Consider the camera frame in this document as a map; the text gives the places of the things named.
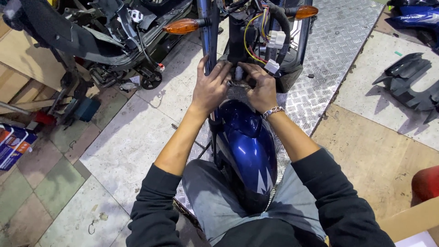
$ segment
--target aluminum checker plate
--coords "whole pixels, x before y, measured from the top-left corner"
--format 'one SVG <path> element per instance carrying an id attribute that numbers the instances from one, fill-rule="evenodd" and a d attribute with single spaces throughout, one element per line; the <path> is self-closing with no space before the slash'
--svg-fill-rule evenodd
<path id="1" fill-rule="evenodd" d="M 308 135 L 313 133 L 384 7 L 371 0 L 315 0 L 313 5 L 320 12 L 309 35 L 302 74 L 288 93 L 277 94 L 279 105 Z M 242 88 L 231 88 L 228 98 L 248 103 Z M 209 140 L 209 125 L 205 122 L 197 141 L 207 145 Z M 289 158 L 277 137 L 275 144 L 278 184 Z M 196 159 L 201 151 L 201 147 L 193 145 L 189 160 Z M 211 154 L 211 149 L 207 150 L 202 159 L 212 161 Z M 196 217 L 181 183 L 175 199 Z"/>

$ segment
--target black sweatshirt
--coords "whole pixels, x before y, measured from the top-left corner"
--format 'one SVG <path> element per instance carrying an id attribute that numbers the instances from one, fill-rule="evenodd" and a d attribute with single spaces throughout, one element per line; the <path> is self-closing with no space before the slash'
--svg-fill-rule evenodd
<path id="1" fill-rule="evenodd" d="M 375 221 L 372 208 L 324 149 L 292 163 L 316 198 L 319 220 L 332 247 L 394 247 Z M 152 164 L 131 212 L 127 247 L 183 246 L 176 231 L 173 197 L 181 176 Z M 215 247 L 325 247 L 313 233 L 280 219 L 264 218 L 229 229 Z"/>

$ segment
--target light blue jeans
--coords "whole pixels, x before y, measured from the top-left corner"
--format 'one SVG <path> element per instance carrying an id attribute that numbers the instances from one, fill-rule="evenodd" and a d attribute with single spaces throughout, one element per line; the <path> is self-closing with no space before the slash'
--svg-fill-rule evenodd
<path id="1" fill-rule="evenodd" d="M 223 174 L 212 162 L 189 162 L 183 173 L 183 187 L 211 245 L 219 242 L 227 230 L 262 218 L 282 219 L 325 240 L 316 199 L 302 184 L 291 165 L 285 169 L 273 201 L 260 214 L 248 215 L 245 212 Z"/>

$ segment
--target hand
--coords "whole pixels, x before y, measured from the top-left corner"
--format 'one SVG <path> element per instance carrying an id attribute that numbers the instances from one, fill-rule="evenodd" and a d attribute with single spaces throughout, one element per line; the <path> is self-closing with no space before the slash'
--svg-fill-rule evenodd
<path id="1" fill-rule="evenodd" d="M 198 64 L 197 84 L 195 85 L 194 95 L 190 109 L 194 109 L 202 114 L 205 119 L 215 108 L 217 108 L 226 98 L 229 86 L 227 81 L 231 80 L 229 71 L 232 63 L 219 61 L 213 68 L 210 75 L 204 75 L 204 64 L 209 56 L 204 56 Z"/>
<path id="2" fill-rule="evenodd" d="M 277 106 L 276 80 L 256 64 L 239 62 L 238 66 L 248 73 L 247 81 L 256 80 L 254 89 L 246 89 L 250 104 L 260 113 Z"/>

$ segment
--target amber turn signal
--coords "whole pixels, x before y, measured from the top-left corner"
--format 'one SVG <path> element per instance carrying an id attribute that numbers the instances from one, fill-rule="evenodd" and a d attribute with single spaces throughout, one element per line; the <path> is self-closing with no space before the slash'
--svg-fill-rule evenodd
<path id="1" fill-rule="evenodd" d="M 167 33 L 173 33 L 173 34 L 186 34 L 193 32 L 199 28 L 198 22 L 189 19 L 189 18 L 183 18 L 178 21 L 169 23 L 168 25 L 163 27 L 163 31 Z"/>
<path id="2" fill-rule="evenodd" d="M 319 12 L 319 9 L 310 6 L 310 5 L 302 5 L 299 7 L 299 9 L 296 12 L 296 19 L 304 19 L 307 17 L 315 16 Z"/>

